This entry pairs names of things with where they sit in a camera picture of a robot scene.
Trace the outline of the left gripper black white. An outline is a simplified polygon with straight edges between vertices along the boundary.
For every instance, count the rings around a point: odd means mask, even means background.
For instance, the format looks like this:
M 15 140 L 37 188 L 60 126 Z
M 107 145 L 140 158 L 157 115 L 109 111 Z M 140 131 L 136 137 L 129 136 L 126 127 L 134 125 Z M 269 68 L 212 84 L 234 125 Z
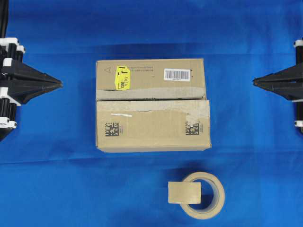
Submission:
M 16 37 L 0 39 L 0 128 L 15 129 L 17 126 L 17 107 L 27 104 L 31 99 L 62 88 L 62 82 L 42 73 L 24 63 L 26 50 Z M 9 74 L 4 72 L 9 67 Z M 12 80 L 28 79 L 48 83 L 21 83 L 12 85 Z

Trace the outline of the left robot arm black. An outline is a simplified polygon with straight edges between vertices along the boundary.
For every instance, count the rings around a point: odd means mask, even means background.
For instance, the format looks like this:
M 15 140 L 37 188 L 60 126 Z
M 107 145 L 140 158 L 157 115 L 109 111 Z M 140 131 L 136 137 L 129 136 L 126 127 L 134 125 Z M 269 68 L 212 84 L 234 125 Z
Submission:
M 0 2 L 0 131 L 17 127 L 17 107 L 63 87 L 62 82 L 23 63 L 25 47 L 16 37 L 6 37 L 9 1 Z

